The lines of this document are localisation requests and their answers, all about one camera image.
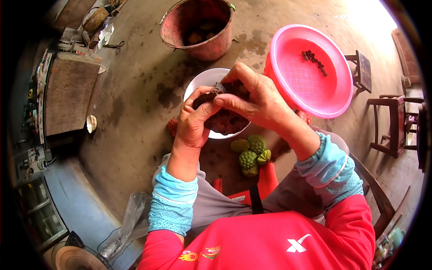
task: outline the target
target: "black strap on floor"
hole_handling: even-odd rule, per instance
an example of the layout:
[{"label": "black strap on floor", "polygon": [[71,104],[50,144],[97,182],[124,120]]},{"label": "black strap on floor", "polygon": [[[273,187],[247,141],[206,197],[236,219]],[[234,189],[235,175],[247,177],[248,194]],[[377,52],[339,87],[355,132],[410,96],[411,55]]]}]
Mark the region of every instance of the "black strap on floor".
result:
[{"label": "black strap on floor", "polygon": [[249,194],[251,196],[252,215],[264,214],[263,204],[261,203],[257,184],[254,184],[249,188]]}]

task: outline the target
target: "person's left hand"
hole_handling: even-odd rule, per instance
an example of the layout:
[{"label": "person's left hand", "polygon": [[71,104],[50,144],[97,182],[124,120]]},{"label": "person's left hand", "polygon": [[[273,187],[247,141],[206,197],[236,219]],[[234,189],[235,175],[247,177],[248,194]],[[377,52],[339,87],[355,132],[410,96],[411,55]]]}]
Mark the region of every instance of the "person's left hand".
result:
[{"label": "person's left hand", "polygon": [[206,102],[194,110],[192,103],[201,94],[210,92],[213,89],[214,87],[210,86],[200,86],[186,99],[178,120],[177,135],[174,140],[175,146],[180,144],[187,148],[200,149],[206,143],[210,130],[204,127],[204,122],[222,107],[213,104],[213,102]]}]

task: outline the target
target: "person's right hand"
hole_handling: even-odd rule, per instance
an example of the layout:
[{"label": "person's right hand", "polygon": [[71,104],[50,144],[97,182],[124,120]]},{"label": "person's right hand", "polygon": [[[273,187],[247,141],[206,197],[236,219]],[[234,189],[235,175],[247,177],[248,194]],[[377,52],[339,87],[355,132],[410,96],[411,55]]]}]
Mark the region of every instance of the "person's right hand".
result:
[{"label": "person's right hand", "polygon": [[241,114],[249,121],[279,132],[282,126],[293,125],[298,117],[283,100],[273,81],[237,62],[221,83],[240,80],[250,92],[248,101],[231,94],[221,94],[214,98],[216,105]]}]

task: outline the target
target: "pink plastic basket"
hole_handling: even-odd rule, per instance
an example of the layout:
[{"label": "pink plastic basket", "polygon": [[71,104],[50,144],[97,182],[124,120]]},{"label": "pink plastic basket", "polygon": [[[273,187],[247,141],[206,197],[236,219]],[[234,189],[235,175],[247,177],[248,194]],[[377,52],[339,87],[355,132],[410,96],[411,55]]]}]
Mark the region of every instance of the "pink plastic basket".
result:
[{"label": "pink plastic basket", "polygon": [[[305,61],[311,50],[324,65]],[[320,118],[334,118],[348,108],[353,97],[353,78],[341,50],[322,32],[306,25],[287,25],[273,36],[264,75],[270,77],[282,97],[295,109]]]}]

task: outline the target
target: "glass pane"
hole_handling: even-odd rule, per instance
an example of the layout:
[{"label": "glass pane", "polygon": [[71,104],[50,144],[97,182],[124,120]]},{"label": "glass pane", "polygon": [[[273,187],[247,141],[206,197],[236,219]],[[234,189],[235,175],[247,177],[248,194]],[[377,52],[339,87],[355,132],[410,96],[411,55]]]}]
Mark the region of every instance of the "glass pane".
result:
[{"label": "glass pane", "polygon": [[19,193],[27,211],[48,200],[48,191],[45,189],[42,181],[41,177],[19,188]]},{"label": "glass pane", "polygon": [[37,243],[42,244],[60,232],[63,227],[49,203],[29,215],[29,229],[33,232]]}]

